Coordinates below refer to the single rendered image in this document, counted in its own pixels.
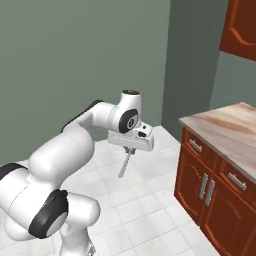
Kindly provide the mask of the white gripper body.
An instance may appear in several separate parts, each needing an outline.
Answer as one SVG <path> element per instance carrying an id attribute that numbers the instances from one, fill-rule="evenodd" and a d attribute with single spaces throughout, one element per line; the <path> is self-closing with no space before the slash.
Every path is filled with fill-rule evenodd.
<path id="1" fill-rule="evenodd" d="M 128 136 L 117 132 L 108 132 L 108 142 L 110 144 L 128 147 L 131 149 L 152 151 L 154 148 L 154 136 L 150 134 L 148 137 Z"/>

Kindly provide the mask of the red-brown drawer front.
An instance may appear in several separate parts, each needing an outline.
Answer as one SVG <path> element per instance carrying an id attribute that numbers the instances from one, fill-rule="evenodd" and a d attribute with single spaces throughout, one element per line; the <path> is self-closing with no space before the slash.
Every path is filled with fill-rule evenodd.
<path id="1" fill-rule="evenodd" d="M 246 182 L 247 189 L 245 191 L 239 188 L 228 178 L 227 175 L 229 172 L 235 174 L 240 181 Z M 217 160 L 216 173 L 230 188 L 244 199 L 246 203 L 256 210 L 256 185 L 252 181 L 250 181 L 243 173 L 233 167 L 226 160 L 221 158 Z"/>
<path id="2" fill-rule="evenodd" d="M 195 140 L 196 143 L 202 146 L 202 152 L 195 150 L 190 144 L 189 139 Z M 182 144 L 185 145 L 193 154 L 195 154 L 207 167 L 212 169 L 216 160 L 216 153 L 201 139 L 191 133 L 188 129 L 182 129 Z"/>

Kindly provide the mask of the red-brown base cupboard door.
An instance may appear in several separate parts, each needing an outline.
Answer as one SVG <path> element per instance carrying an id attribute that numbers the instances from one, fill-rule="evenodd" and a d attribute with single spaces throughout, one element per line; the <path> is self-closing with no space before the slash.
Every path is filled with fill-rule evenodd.
<path id="1" fill-rule="evenodd" d="M 243 256 L 256 226 L 256 213 L 218 177 L 201 230 L 221 256 Z"/>
<path id="2" fill-rule="evenodd" d="M 204 173 L 208 174 L 209 181 L 211 177 L 210 169 L 186 148 L 182 147 L 178 162 L 174 196 L 196 224 L 200 222 L 205 199 L 205 194 L 203 200 L 199 198 Z"/>

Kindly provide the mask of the red-brown wall cupboard door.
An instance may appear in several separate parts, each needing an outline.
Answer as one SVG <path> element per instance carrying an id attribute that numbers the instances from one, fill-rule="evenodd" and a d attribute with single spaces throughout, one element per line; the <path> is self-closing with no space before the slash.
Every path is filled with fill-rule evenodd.
<path id="1" fill-rule="evenodd" d="M 219 49 L 256 62 L 256 0 L 229 0 Z"/>

